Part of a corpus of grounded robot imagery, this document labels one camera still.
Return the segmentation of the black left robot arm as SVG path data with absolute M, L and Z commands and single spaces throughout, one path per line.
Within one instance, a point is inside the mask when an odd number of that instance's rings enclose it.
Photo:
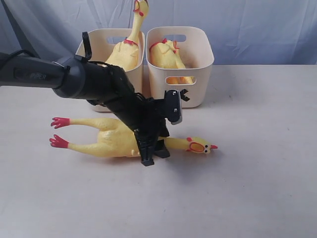
M 144 166 L 154 164 L 153 156 L 169 157 L 163 142 L 163 137 L 169 135 L 166 122 L 182 121 L 178 90 L 166 91 L 161 99 L 146 98 L 135 91 L 122 68 L 79 55 L 49 62 L 27 50 L 2 53 L 0 83 L 51 88 L 59 97 L 107 107 L 133 131 Z

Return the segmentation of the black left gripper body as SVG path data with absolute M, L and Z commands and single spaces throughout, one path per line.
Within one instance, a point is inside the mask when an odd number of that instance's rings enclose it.
M 138 139 L 168 137 L 164 100 L 146 99 L 143 96 L 122 98 L 118 103 L 118 118 L 123 121 Z

